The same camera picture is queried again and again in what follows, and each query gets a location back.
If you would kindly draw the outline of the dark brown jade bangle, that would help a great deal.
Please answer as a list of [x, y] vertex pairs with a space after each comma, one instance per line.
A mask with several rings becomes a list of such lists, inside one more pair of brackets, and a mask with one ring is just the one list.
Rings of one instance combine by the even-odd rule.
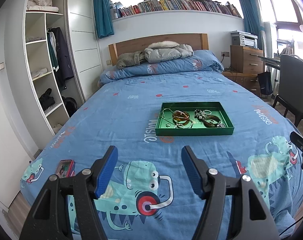
[[213, 128], [219, 126], [221, 124], [221, 120], [216, 115], [205, 115], [205, 117], [203, 118], [203, 124], [207, 128]]

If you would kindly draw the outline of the twisted silver hoop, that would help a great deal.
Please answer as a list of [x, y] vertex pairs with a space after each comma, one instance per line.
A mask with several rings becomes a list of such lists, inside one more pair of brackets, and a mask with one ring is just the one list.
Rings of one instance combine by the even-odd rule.
[[205, 115], [205, 116], [212, 115], [212, 112], [211, 112], [210, 110], [207, 110], [207, 109], [203, 110], [202, 113], [203, 113], [203, 115]]

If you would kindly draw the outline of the amber resin bangle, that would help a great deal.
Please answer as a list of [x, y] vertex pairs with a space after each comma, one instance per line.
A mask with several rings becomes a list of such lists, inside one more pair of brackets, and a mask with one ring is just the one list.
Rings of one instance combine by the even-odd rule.
[[172, 118], [177, 122], [182, 122], [182, 121], [186, 122], [190, 119], [190, 114], [184, 111], [176, 110], [173, 112]]

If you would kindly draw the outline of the silver wristwatch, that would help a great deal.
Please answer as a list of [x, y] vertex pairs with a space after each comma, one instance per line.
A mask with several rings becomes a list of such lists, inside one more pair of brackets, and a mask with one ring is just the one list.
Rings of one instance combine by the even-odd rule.
[[223, 124], [223, 123], [221, 123], [221, 124], [218, 124], [218, 127], [225, 128], [225, 127], [226, 127], [226, 125], [225, 125], [225, 124]]

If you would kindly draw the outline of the thin silver bangle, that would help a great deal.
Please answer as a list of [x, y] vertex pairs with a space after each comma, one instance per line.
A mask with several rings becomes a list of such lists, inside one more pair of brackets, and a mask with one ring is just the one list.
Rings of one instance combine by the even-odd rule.
[[186, 120], [186, 121], [177, 121], [175, 123], [175, 126], [174, 128], [177, 128], [177, 129], [189, 129], [189, 128], [192, 128], [194, 125], [194, 122], [191, 121], [191, 120]]

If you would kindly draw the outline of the red smartphone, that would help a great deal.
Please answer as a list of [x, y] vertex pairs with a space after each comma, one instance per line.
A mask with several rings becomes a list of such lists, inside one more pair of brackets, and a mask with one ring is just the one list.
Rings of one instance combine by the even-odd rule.
[[59, 178], [67, 178], [75, 175], [75, 161], [71, 159], [61, 160], [58, 163], [55, 174]]

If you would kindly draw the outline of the black tote bag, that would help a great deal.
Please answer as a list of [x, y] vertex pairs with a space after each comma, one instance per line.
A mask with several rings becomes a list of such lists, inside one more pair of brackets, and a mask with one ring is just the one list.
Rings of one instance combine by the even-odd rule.
[[262, 95], [271, 95], [273, 93], [271, 84], [271, 73], [263, 72], [257, 75]]

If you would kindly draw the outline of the blue dinosaur bedspread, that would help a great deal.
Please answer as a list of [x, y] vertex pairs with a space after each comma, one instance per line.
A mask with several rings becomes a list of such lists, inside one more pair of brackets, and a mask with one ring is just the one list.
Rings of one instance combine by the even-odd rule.
[[[219, 102], [232, 135], [156, 135], [165, 102]], [[73, 160], [75, 173], [90, 167], [109, 146], [119, 158], [107, 192], [96, 203], [109, 239], [191, 239], [204, 202], [193, 192], [181, 161], [183, 146], [229, 177], [271, 171], [260, 159], [283, 155], [282, 174], [265, 182], [260, 194], [281, 238], [294, 232], [303, 201], [302, 154], [291, 142], [294, 125], [253, 93], [217, 72], [136, 76], [98, 90], [62, 127], [21, 178], [32, 204], [60, 161]]]

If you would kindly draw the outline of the wooden drawer cabinet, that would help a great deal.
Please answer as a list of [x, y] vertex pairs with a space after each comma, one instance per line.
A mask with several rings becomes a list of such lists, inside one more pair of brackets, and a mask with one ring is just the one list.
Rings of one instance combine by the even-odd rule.
[[230, 46], [231, 68], [244, 74], [259, 74], [264, 71], [262, 50], [247, 46]]

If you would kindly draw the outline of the white printer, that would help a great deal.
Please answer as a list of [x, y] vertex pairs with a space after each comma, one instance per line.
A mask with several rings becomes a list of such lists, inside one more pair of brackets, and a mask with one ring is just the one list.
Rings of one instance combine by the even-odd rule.
[[247, 46], [257, 49], [258, 48], [258, 36], [244, 31], [232, 31], [232, 45], [233, 46]]

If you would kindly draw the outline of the wooden headboard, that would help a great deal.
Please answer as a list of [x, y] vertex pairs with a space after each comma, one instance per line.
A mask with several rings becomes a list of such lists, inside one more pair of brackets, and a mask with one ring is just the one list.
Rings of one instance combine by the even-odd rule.
[[194, 50], [209, 50], [208, 34], [164, 34], [135, 38], [109, 44], [110, 60], [113, 66], [121, 54], [144, 50], [154, 42], [173, 41], [179, 44], [189, 44]]

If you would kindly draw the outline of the dark hanging coat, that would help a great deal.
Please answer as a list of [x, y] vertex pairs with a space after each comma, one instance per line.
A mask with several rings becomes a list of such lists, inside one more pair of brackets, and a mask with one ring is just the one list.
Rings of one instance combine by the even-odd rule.
[[68, 45], [60, 27], [47, 29], [47, 42], [56, 83], [60, 91], [66, 89], [66, 81], [74, 77]]

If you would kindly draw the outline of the right teal curtain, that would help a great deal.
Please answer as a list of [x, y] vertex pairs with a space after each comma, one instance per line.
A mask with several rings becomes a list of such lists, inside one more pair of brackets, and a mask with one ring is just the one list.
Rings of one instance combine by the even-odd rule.
[[239, 2], [244, 15], [245, 31], [258, 37], [258, 49], [266, 50], [266, 35], [260, 0], [239, 0]]

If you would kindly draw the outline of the teal curtain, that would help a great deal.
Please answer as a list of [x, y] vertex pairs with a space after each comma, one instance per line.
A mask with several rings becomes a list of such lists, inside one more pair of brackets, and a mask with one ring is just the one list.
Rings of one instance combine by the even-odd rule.
[[98, 38], [114, 35], [110, 0], [93, 0], [93, 6]]
[[244, 15], [245, 31], [258, 37], [258, 49], [266, 50], [266, 35], [260, 0], [239, 0], [239, 2]]

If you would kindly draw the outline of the grey puffer jacket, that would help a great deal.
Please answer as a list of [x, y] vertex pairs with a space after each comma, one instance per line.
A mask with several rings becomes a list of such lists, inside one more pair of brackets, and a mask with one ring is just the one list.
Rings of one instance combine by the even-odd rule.
[[189, 44], [179, 44], [173, 41], [155, 42], [145, 49], [145, 59], [149, 63], [184, 59], [193, 55], [193, 48]]

